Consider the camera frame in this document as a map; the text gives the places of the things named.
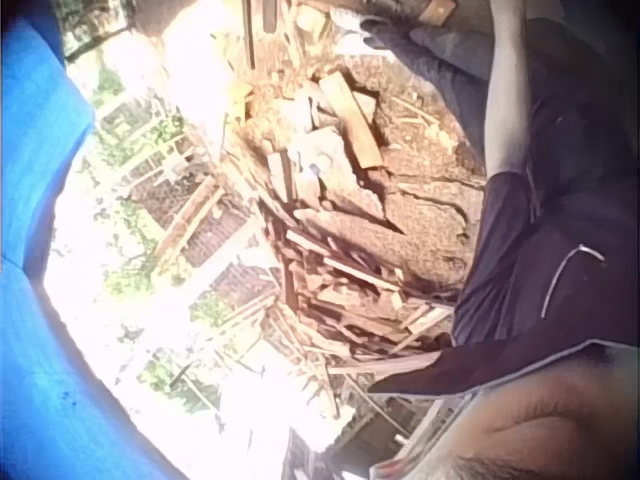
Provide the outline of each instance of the person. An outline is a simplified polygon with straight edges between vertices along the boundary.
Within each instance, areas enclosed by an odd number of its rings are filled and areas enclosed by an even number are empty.
[[[490,67],[490,39],[361,24],[487,172],[453,347],[370,389],[472,396],[407,479],[638,478],[637,161],[593,84],[527,49],[524,8],[491,0]]]

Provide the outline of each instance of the sleeve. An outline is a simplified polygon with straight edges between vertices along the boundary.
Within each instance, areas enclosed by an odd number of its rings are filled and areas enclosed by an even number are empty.
[[[456,345],[492,339],[520,247],[531,226],[527,179],[503,172],[485,187],[473,264],[455,309]]]

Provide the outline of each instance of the blue tarp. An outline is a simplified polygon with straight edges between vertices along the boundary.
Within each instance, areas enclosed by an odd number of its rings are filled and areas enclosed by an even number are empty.
[[[54,203],[93,111],[65,74],[48,4],[37,6],[2,37],[2,471],[184,478],[89,369],[42,287]]]

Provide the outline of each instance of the pile of wood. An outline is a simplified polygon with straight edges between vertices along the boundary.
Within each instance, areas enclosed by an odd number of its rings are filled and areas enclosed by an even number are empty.
[[[280,299],[264,330],[325,386],[328,374],[384,376],[427,365],[435,358],[429,352],[449,343],[446,333],[426,334],[451,317],[452,306],[405,281],[397,265],[305,221],[309,213],[343,212],[387,224],[380,198],[366,188],[365,171],[383,166],[371,129],[376,99],[334,73],[283,102],[297,130],[289,148],[270,154],[267,165],[234,160],[281,264]]]

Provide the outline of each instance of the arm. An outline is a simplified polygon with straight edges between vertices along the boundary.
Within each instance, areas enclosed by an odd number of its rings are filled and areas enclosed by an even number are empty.
[[[491,0],[495,47],[484,128],[487,178],[526,173],[529,83],[524,45],[525,3]]]

